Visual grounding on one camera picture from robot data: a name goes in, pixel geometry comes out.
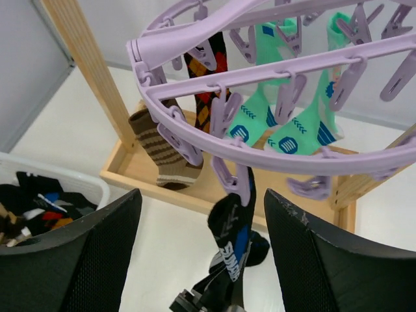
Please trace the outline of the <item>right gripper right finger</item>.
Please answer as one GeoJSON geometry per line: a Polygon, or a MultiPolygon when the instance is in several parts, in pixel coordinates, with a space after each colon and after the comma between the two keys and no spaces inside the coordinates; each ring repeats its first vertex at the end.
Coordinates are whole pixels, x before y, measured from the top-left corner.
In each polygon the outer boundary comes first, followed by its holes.
{"type": "Polygon", "coordinates": [[[415,252],[341,229],[268,189],[266,223],[286,311],[414,311],[415,252]]]}

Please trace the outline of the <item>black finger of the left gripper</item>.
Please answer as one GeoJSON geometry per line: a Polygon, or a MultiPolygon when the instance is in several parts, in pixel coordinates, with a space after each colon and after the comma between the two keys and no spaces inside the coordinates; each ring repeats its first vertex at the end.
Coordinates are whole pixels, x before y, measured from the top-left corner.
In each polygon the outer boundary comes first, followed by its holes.
{"type": "Polygon", "coordinates": [[[246,310],[239,305],[229,305],[223,307],[206,307],[203,306],[200,302],[200,297],[198,294],[192,294],[184,289],[179,293],[175,300],[171,303],[169,307],[170,311],[173,312],[200,312],[200,311],[241,311],[246,312],[246,310]]]}

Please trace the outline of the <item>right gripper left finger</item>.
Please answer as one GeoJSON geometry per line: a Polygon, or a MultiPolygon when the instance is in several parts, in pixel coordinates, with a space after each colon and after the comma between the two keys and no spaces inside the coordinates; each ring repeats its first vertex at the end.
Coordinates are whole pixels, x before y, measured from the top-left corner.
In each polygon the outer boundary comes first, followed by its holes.
{"type": "Polygon", "coordinates": [[[118,311],[141,207],[136,188],[66,226],[1,247],[1,310],[118,311]]]}

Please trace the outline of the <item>black sport sock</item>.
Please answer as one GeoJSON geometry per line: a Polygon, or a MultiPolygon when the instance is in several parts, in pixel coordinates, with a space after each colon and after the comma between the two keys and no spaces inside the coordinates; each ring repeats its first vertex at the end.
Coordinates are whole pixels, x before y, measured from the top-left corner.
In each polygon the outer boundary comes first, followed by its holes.
{"type": "Polygon", "coordinates": [[[18,184],[1,184],[1,205],[16,216],[24,217],[25,236],[37,236],[50,229],[44,226],[42,215],[52,211],[74,220],[93,213],[98,206],[78,192],[65,192],[57,179],[17,172],[18,184]]]}
{"type": "Polygon", "coordinates": [[[192,293],[198,308],[226,311],[231,305],[244,305],[243,276],[251,247],[252,224],[257,197],[253,170],[248,168],[250,198],[241,203],[238,194],[230,193],[213,206],[207,225],[220,254],[220,266],[195,284],[192,293]]]}

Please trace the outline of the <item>brown striped sock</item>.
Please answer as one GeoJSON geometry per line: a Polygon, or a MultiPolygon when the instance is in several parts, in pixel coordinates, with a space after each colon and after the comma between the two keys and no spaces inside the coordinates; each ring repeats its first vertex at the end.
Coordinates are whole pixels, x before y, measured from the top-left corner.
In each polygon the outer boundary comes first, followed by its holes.
{"type": "Polygon", "coordinates": [[[138,110],[130,115],[128,122],[139,144],[157,166],[157,186],[181,190],[196,182],[203,165],[190,164],[160,135],[159,124],[152,120],[144,100],[139,101],[138,110]]]}

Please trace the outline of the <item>purple round clip hanger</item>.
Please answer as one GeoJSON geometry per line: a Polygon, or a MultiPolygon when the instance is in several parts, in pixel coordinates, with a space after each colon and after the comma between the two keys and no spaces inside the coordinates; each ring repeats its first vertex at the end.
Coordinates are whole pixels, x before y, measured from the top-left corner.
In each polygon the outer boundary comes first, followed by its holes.
{"type": "Polygon", "coordinates": [[[231,1],[210,14],[203,1],[180,1],[126,48],[149,123],[135,128],[140,145],[159,167],[157,183],[191,185],[174,164],[199,168],[203,154],[224,190],[250,200],[249,166],[309,179],[288,178],[296,195],[324,200],[335,174],[363,172],[380,181],[415,161],[415,137],[390,150],[347,156],[329,150],[341,138],[335,114],[360,85],[369,60],[406,52],[382,88],[391,101],[415,75],[415,33],[402,25],[415,7],[400,1],[373,41],[367,14],[334,14],[326,26],[328,49],[302,55],[302,29],[346,1],[231,1]]]}

